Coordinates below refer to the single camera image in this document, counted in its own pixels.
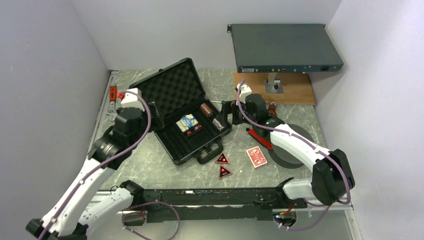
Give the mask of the red playing card deck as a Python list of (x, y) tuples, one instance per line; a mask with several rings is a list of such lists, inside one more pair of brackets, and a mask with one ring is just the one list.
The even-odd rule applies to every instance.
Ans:
[(247, 149), (246, 153), (255, 169), (268, 163), (259, 146)]

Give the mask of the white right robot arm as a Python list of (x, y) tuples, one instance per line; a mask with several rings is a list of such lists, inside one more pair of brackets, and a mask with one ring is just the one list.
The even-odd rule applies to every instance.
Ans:
[(334, 203), (347, 205), (351, 202), (351, 190), (355, 181), (346, 154), (329, 150), (295, 131), (277, 116), (269, 114), (260, 94), (254, 93), (232, 101), (221, 101), (217, 120), (227, 126), (227, 115), (233, 116), (232, 125), (249, 124), (258, 141), (271, 151), (284, 151), (312, 173), (307, 178), (288, 178), (276, 187), (275, 200), (282, 207), (289, 207), (295, 200), (307, 202), (314, 198), (319, 206)]

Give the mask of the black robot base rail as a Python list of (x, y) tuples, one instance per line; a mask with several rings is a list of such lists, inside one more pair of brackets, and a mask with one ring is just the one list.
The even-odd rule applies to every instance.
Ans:
[(277, 210), (305, 209), (301, 198), (292, 200), (277, 187), (145, 189), (129, 209), (147, 212), (148, 223), (180, 220), (256, 219), (271, 221)]

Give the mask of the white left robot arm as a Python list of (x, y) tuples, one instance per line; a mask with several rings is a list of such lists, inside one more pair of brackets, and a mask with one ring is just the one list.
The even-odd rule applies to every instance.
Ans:
[(33, 218), (25, 229), (39, 240), (86, 240), (107, 217), (120, 210), (139, 209), (144, 188), (126, 180), (106, 199), (88, 207), (102, 184), (128, 159), (147, 133), (164, 128), (156, 103), (124, 107), (114, 124), (98, 138), (83, 166), (56, 205), (42, 218)]

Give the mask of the blue playing card deck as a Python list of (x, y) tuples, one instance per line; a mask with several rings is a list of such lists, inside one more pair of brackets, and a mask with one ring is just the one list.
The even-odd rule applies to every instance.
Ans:
[(176, 125), (183, 133), (187, 132), (190, 129), (193, 129), (198, 124), (199, 121), (194, 117), (193, 114), (183, 115), (180, 120), (176, 122)]

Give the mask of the black foam-lined carrying case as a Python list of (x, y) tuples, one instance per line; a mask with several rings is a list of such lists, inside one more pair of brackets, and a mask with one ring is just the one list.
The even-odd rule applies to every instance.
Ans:
[[(212, 121), (219, 110), (206, 98), (193, 60), (184, 58), (172, 65), (131, 84), (137, 88), (146, 102), (155, 101), (164, 116), (165, 127), (154, 132), (175, 165), (182, 165), (195, 158), (199, 164), (218, 157), (223, 151), (222, 138), (228, 135), (231, 124), (218, 131)], [(213, 110), (211, 117), (205, 116), (200, 105), (206, 103)], [(176, 122), (184, 115), (193, 114), (203, 129), (188, 137), (181, 132)]]

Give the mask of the poker chip roll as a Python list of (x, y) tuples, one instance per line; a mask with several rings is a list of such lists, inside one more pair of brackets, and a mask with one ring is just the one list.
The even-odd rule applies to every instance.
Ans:
[(215, 126), (215, 128), (218, 130), (218, 131), (223, 131), (225, 128), (226, 128), (226, 126), (225, 125), (223, 125), (218, 119), (216, 119), (216, 118), (214, 118), (213, 120), (212, 120), (212, 123), (213, 123), (213, 125)]
[(206, 117), (211, 117), (214, 114), (214, 111), (209, 107), (207, 103), (202, 103), (200, 105), (200, 110)]

